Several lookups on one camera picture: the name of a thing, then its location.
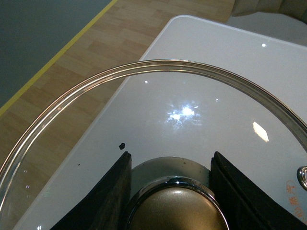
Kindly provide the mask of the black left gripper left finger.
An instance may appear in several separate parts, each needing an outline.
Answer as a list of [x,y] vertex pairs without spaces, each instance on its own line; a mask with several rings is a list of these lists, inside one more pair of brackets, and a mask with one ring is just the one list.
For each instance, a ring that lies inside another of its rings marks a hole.
[[124,152],[85,198],[52,229],[117,230],[130,200],[131,162],[131,154]]

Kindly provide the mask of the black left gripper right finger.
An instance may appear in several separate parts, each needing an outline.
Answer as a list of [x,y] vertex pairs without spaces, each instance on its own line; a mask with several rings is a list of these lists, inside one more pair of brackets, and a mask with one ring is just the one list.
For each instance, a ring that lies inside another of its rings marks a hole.
[[211,159],[210,189],[231,230],[305,230],[221,153]]

